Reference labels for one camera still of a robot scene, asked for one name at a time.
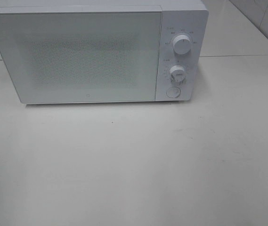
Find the white microwave oven body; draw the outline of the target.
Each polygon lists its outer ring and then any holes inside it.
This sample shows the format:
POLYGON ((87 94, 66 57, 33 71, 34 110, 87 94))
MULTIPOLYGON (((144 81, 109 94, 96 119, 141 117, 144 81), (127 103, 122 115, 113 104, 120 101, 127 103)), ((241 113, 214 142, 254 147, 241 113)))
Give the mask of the white microwave oven body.
POLYGON ((198 60, 209 12, 200 0, 0 0, 1 14, 72 14, 72 13, 161 13, 158 66, 153 101, 186 101, 191 98, 198 60), (192 40, 190 51, 176 54, 172 40, 187 34, 192 40), (182 82, 172 82, 169 70, 174 65, 186 69, 182 82), (171 87, 181 89, 178 98, 169 98, 171 87))

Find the white microwave door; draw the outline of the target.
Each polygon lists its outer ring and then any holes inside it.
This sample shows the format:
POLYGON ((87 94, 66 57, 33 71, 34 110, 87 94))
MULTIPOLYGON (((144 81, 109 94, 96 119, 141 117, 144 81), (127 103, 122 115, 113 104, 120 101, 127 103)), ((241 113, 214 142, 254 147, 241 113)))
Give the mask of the white microwave door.
POLYGON ((0 54, 24 104, 153 101, 161 13, 1 14, 0 54))

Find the upper white power knob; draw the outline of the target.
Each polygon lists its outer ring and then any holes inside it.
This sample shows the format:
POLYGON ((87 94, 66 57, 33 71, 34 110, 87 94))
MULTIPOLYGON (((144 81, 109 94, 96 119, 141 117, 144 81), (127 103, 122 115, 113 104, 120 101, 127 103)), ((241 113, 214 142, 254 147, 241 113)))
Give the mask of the upper white power knob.
POLYGON ((190 51, 192 40, 187 34, 180 34, 173 38, 172 46, 176 54, 184 55, 190 51))

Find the white timer knob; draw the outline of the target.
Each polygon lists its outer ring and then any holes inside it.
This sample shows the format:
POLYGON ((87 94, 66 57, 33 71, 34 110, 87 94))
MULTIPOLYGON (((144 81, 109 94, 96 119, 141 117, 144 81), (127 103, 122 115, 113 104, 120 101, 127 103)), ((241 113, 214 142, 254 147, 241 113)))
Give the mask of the white timer knob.
POLYGON ((169 70, 172 82, 182 82, 186 78, 186 69, 180 65, 174 65, 169 70))

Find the round door release button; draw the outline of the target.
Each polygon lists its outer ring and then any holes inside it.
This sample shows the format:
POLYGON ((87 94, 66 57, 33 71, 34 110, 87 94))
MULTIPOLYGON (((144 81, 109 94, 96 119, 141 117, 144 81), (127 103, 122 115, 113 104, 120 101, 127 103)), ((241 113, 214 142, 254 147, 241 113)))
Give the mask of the round door release button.
POLYGON ((171 87, 166 91, 166 95, 169 98, 178 98, 181 94, 181 89, 178 87, 171 87))

